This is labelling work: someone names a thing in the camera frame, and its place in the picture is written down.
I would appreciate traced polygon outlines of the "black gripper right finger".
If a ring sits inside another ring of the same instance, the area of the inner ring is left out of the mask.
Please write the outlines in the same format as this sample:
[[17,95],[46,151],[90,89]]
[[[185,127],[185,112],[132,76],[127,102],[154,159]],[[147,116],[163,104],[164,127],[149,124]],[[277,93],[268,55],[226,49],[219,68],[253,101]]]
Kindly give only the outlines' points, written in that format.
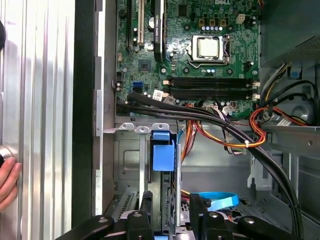
[[196,240],[297,240],[298,237],[259,217],[242,216],[237,222],[208,211],[197,193],[189,195],[189,221]]

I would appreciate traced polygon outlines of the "person's bare hand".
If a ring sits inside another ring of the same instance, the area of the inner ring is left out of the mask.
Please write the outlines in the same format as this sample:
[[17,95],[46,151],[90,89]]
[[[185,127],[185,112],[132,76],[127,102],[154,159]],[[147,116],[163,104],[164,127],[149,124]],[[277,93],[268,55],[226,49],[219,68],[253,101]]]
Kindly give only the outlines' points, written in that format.
[[7,158],[0,167],[0,212],[10,206],[18,194],[18,179],[22,165],[14,157]]

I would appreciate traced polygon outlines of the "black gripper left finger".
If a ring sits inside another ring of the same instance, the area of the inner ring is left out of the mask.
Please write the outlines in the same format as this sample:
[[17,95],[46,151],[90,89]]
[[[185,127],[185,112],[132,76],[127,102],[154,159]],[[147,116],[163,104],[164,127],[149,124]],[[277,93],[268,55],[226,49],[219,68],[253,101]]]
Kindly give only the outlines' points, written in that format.
[[108,215],[94,216],[74,227],[59,240],[153,240],[151,228],[153,193],[145,191],[139,210],[130,212],[126,218],[115,221]]

